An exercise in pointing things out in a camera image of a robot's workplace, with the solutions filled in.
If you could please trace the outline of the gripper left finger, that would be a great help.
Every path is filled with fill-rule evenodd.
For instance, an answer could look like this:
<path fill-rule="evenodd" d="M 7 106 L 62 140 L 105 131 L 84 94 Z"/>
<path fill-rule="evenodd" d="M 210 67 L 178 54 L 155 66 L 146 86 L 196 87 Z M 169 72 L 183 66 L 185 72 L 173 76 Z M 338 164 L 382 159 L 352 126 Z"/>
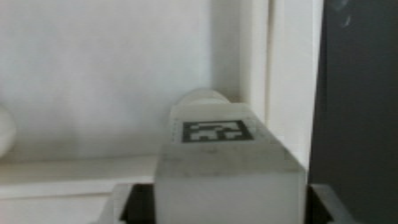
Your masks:
<path fill-rule="evenodd" d="M 151 183 L 116 185 L 96 224 L 157 224 Z"/>

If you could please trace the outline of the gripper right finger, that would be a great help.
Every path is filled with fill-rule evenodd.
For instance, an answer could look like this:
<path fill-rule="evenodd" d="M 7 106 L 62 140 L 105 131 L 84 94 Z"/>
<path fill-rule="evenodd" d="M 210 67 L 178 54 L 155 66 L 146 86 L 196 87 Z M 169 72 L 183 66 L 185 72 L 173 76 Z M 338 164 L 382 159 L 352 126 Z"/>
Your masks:
<path fill-rule="evenodd" d="M 304 224 L 363 224 L 348 212 L 332 187 L 325 184 L 308 186 Z"/>

